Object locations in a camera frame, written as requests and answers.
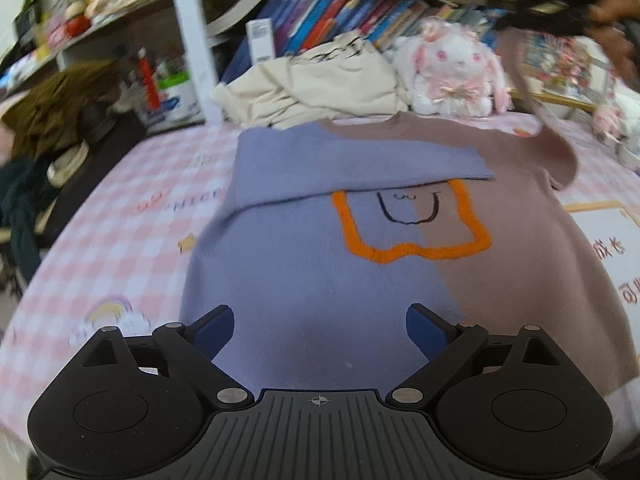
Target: orange outline embroidery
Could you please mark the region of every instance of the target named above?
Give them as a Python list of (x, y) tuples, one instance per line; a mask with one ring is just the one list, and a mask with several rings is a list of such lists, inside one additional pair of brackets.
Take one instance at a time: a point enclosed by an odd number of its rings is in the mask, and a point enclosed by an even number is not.
[(344, 191), (336, 191), (332, 193), (332, 202), (344, 232), (344, 240), (348, 250), (366, 260), (370, 260), (377, 264), (390, 264), (404, 256), (421, 256), (427, 260), (453, 260), (455, 258), (463, 258), (471, 256), (491, 247), (491, 235), (484, 225), (480, 223), (474, 214), (471, 198), (466, 190), (465, 184), (460, 179), (449, 180), (448, 184), (453, 190), (458, 203), (458, 215), (460, 220), (469, 228), (474, 236), (474, 241), (468, 244), (456, 245), (451, 247), (420, 247), (414, 243), (398, 244), (390, 249), (377, 249), (368, 246), (360, 238), (358, 227), (349, 208), (347, 202), (347, 193)]

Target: beige cloth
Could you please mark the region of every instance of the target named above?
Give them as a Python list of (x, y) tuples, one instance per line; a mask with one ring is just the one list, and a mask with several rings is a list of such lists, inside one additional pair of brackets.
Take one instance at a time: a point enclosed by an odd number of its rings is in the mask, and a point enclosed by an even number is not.
[(406, 89), (393, 67), (356, 31), (293, 58), (251, 67), (220, 84), (213, 98), (243, 127), (284, 129), (321, 118), (406, 111)]

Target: plush bunny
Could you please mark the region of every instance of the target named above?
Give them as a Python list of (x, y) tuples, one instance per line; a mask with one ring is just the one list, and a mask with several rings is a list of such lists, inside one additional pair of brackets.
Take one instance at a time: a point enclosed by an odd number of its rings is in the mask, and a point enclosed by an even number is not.
[(426, 19), (422, 35), (399, 47), (394, 65), (417, 114), (487, 117), (494, 104), (499, 114), (511, 105), (499, 58), (459, 24)]
[(615, 104), (601, 104), (593, 113), (593, 133), (597, 136), (610, 135), (621, 139), (625, 135), (625, 113)]

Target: pink checkered bedsheet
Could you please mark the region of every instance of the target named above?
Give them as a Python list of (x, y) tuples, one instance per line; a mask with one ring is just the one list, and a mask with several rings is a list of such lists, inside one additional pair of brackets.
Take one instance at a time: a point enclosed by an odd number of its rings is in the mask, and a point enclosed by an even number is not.
[[(509, 113), (473, 126), (512, 133), (539, 129)], [(202, 126), (149, 139), (98, 186), (50, 250), (0, 347), (0, 424), (28, 442), (29, 410), (100, 326), (126, 335), (176, 320), (189, 234), (204, 229), (232, 173), (239, 129)], [(640, 180), (607, 149), (567, 123), (581, 162), (564, 204), (619, 200), (640, 215)]]

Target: brown sweater sleeve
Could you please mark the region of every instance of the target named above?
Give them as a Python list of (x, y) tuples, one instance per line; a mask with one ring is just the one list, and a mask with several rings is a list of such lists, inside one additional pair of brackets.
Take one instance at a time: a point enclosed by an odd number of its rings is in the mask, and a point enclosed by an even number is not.
[(551, 186), (562, 189), (571, 184), (577, 176), (578, 158), (569, 142), (558, 133), (562, 127), (558, 118), (549, 108), (532, 97), (525, 79), (518, 70), (518, 52), (523, 34), (522, 30), (507, 28), (498, 36), (502, 66), (543, 126), (537, 136), (529, 139), (516, 137), (510, 144), (513, 145), (513, 151), (518, 158), (545, 168)]
[(534, 137), (510, 134), (503, 134), (501, 137), (516, 160), (544, 168), (554, 189), (568, 186), (578, 175), (578, 158), (573, 147), (546, 124), (543, 124), (540, 133)]

